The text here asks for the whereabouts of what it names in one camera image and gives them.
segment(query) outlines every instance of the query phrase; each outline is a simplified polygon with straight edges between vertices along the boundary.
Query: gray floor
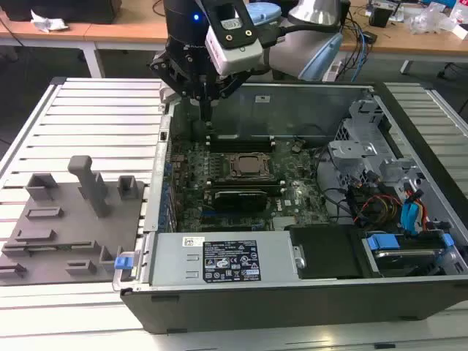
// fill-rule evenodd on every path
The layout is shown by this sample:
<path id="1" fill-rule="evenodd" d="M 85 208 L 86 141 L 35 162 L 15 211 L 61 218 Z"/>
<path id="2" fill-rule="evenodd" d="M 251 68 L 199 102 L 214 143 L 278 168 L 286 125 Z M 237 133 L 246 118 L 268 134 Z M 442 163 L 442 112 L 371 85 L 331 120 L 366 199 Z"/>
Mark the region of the gray floor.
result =
<path id="1" fill-rule="evenodd" d="M 52 77 L 89 77 L 85 63 L 78 60 L 78 50 L 54 48 L 17 48 L 18 61 L 10 63 L 0 58 L 0 157 L 8 149 L 30 112 L 39 101 Z M 143 51 L 103 50 L 101 52 L 109 78 L 153 78 L 148 63 L 152 53 Z M 424 82 L 430 83 L 458 110 L 468 98 L 468 65 L 446 78 L 437 78 L 442 63 L 414 63 L 408 75 L 400 75 L 400 61 L 369 59 L 358 81 Z M 349 80 L 352 72 L 343 80 Z M 462 116 L 468 119 L 468 107 Z"/>

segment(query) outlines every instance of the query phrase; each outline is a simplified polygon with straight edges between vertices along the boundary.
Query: gray plastic block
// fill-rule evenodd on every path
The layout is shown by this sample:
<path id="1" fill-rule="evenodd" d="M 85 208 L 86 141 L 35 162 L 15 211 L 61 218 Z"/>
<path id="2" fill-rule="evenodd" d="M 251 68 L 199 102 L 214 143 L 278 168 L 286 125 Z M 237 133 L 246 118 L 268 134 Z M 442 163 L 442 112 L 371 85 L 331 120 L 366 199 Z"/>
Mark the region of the gray plastic block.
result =
<path id="1" fill-rule="evenodd" d="M 70 276 L 88 276 L 96 273 L 96 266 L 91 260 L 72 260 L 67 261 L 65 271 Z"/>
<path id="2" fill-rule="evenodd" d="M 97 243 L 97 241 L 91 241 L 88 243 L 73 243 L 71 245 L 71 250 L 86 250 L 90 252 L 101 252 L 101 246 Z"/>
<path id="3" fill-rule="evenodd" d="M 118 193 L 122 200 L 136 199 L 138 197 L 137 181 L 133 175 L 118 177 Z"/>
<path id="4" fill-rule="evenodd" d="M 1 252 L 7 257 L 30 257 L 31 252 L 29 252 L 27 247 L 8 247 L 8 245 L 4 245 Z"/>
<path id="5" fill-rule="evenodd" d="M 96 216 L 106 217 L 110 213 L 110 208 L 102 196 L 104 182 L 97 182 L 91 172 L 93 160 L 90 156 L 73 156 L 68 164 L 68 171 L 78 177 L 81 184 L 81 191 L 88 199 Z"/>
<path id="6" fill-rule="evenodd" d="M 99 256 L 99 264 L 104 267 L 104 269 L 108 272 L 114 272 L 114 262 L 116 261 L 116 257 L 123 252 L 121 246 L 117 248 L 117 253 L 115 256 L 109 253 L 106 246 L 101 248 L 101 255 Z"/>
<path id="7" fill-rule="evenodd" d="M 64 214 L 60 207 L 31 208 L 26 213 L 30 220 L 59 218 Z"/>
<path id="8" fill-rule="evenodd" d="M 35 173 L 29 179 L 26 190 L 36 201 L 52 200 L 49 189 L 56 187 L 57 183 L 50 173 Z"/>
<path id="9" fill-rule="evenodd" d="M 107 196 L 107 187 L 105 186 L 101 173 L 93 172 L 93 176 L 94 176 L 94 180 L 98 184 L 99 190 L 101 190 L 101 195 L 105 198 Z M 80 186 L 78 190 L 80 190 L 80 193 L 81 193 L 81 196 L 83 196 L 83 199 L 87 200 L 88 198 L 86 197 L 86 194 L 83 191 L 83 188 Z"/>
<path id="10" fill-rule="evenodd" d="M 101 218 L 81 196 L 79 183 L 58 184 L 58 187 L 50 189 L 52 200 L 35 201 L 29 198 L 12 236 L 2 249 L 4 254 L 0 256 L 0 265 L 19 264 L 27 270 L 27 274 L 21 279 L 0 279 L 0 286 L 111 282 L 113 263 L 110 262 L 113 261 L 104 255 L 101 264 L 102 247 L 106 247 L 112 260 L 117 253 L 135 247 L 144 184 L 137 181 L 138 198 L 128 200 L 121 199 L 117 181 L 106 182 L 105 186 L 106 203 L 111 211 Z M 26 217 L 31 209 L 41 208 L 60 208 L 62 215 L 42 219 Z M 52 230 L 55 235 L 48 240 L 18 241 L 17 233 L 20 230 Z M 68 268 L 67 261 L 74 260 L 92 261 L 96 273 L 70 275 L 65 268 Z"/>
<path id="11" fill-rule="evenodd" d="M 51 229 L 27 229 L 13 232 L 12 238 L 16 241 L 44 241 L 52 240 L 55 235 Z"/>
<path id="12" fill-rule="evenodd" d="M 0 265 L 0 279 L 23 278 L 26 269 L 17 263 Z"/>

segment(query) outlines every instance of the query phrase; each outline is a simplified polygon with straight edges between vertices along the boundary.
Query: wire bundle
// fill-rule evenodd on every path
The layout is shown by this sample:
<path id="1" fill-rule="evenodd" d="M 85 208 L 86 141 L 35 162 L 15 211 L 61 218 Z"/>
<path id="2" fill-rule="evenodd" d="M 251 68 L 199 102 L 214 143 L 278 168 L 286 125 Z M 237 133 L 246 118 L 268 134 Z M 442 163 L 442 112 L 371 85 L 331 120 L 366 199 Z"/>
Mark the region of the wire bundle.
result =
<path id="1" fill-rule="evenodd" d="M 364 216 L 364 212 L 373 202 L 378 202 L 381 205 L 381 210 L 376 219 L 370 220 L 372 214 L 367 214 Z M 395 219 L 399 206 L 401 206 L 401 202 L 396 197 L 387 194 L 375 194 L 364 203 L 353 221 L 356 223 L 358 220 L 363 219 L 365 222 L 380 226 L 387 223 L 388 221 Z"/>
<path id="2" fill-rule="evenodd" d="M 353 18 L 351 11 L 348 12 L 349 17 L 346 18 L 347 21 L 351 22 L 351 25 L 345 24 L 344 27 L 351 29 L 356 38 L 356 46 L 352 51 L 350 57 L 345 61 L 343 67 L 339 70 L 336 79 L 345 75 L 350 69 L 355 69 L 355 72 L 351 78 L 351 81 L 354 82 L 359 76 L 363 65 L 367 62 L 369 54 L 372 50 L 372 45 L 369 45 L 366 42 L 366 39 L 363 34 L 363 30 L 359 23 L 357 23 Z"/>
<path id="3" fill-rule="evenodd" d="M 414 195 L 414 192 L 411 191 L 411 190 L 407 190 L 405 192 L 405 194 L 408 197 L 411 197 L 411 196 Z M 423 230 L 427 230 L 427 209 L 426 209 L 426 206 L 421 202 L 420 199 L 415 200 L 415 204 L 419 207 L 417 222 L 420 223 Z"/>

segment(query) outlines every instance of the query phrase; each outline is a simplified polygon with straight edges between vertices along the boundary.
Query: white paper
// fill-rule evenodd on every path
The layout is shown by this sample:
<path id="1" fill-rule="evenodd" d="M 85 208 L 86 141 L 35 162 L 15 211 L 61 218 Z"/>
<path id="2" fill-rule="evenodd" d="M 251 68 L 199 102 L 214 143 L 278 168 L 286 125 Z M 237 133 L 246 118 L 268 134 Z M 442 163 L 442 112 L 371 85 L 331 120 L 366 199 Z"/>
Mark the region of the white paper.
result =
<path id="1" fill-rule="evenodd" d="M 65 24 L 64 20 L 60 18 L 43 18 L 41 16 L 36 15 L 31 10 L 32 20 L 31 23 L 35 25 L 37 29 L 48 33 L 49 31 L 62 31 L 64 29 L 68 29 L 69 27 Z"/>

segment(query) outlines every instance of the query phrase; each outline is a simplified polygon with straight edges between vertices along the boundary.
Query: table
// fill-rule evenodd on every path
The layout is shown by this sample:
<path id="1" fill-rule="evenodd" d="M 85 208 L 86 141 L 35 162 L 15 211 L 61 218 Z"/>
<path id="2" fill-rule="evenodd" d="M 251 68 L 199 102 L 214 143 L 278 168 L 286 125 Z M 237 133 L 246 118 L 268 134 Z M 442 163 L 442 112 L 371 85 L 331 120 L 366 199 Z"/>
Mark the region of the table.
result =
<path id="1" fill-rule="evenodd" d="M 43 33 L 29 22 L 12 22 L 4 12 L 0 18 L 22 44 L 29 47 L 77 48 L 83 51 L 92 78 L 105 76 L 99 49 L 164 49 L 167 40 L 165 19 L 152 11 L 154 0 L 123 0 L 112 25 L 68 23 L 66 31 Z M 20 46 L 0 24 L 0 45 Z"/>
<path id="2" fill-rule="evenodd" d="M 401 73 L 406 73 L 413 61 L 468 62 L 468 40 L 460 40 L 447 31 L 414 35 L 404 23 L 389 22 L 386 28 L 372 27 L 369 25 L 369 18 L 364 15 L 363 5 L 367 0 L 352 0 L 351 3 L 352 16 L 363 31 L 370 31 L 378 36 L 370 57 L 404 61 Z M 341 51 L 350 52 L 354 47 L 354 35 L 349 30 L 344 31 Z"/>
<path id="3" fill-rule="evenodd" d="M 71 23 L 70 30 L 49 34 L 38 31 L 28 22 L 9 21 L 3 12 L 0 17 L 25 46 L 81 49 L 91 76 L 102 78 L 105 72 L 99 49 L 164 49 L 167 39 L 165 19 L 153 13 L 153 3 L 154 0 L 123 0 L 114 24 Z M 462 41 L 448 32 L 412 35 L 403 23 L 389 24 L 384 29 L 369 27 L 368 18 L 361 15 L 363 10 L 357 11 L 365 3 L 366 0 L 352 0 L 351 10 L 364 30 L 378 35 L 372 58 L 405 61 L 402 73 L 407 72 L 412 61 L 468 62 L 468 40 Z M 3 26 L 0 26 L 0 45 L 19 45 Z M 354 47 L 354 36 L 345 30 L 340 56 L 346 56 Z"/>
<path id="4" fill-rule="evenodd" d="M 155 98 L 159 83 L 75 78 L 49 86 L 0 162 L 0 247 L 29 196 L 22 186 L 31 172 L 50 171 L 59 182 L 76 181 L 64 162 L 72 152 L 93 156 L 93 169 L 102 171 L 106 180 L 128 173 L 150 184 L 153 159 L 144 155 L 154 155 L 158 135 L 148 135 L 144 129 L 160 120 L 162 112 Z M 398 84 L 392 89 L 398 92 L 416 87 Z M 93 125 L 97 128 L 94 131 L 87 127 Z M 127 127 L 125 134 L 117 132 L 122 125 Z M 84 135 L 79 129 L 88 131 Z M 122 159 L 122 148 L 135 154 Z M 139 233 L 145 214 L 146 203 Z M 113 292 L 111 283 L 0 287 L 1 350 L 29 350 L 33 346 L 35 351 L 49 351 L 51 345 L 52 350 L 80 351 L 126 350 L 135 345 L 139 350 L 164 351 L 374 350 L 393 344 L 408 351 L 465 350 L 467 323 L 465 301 L 416 322 L 150 335 Z"/>

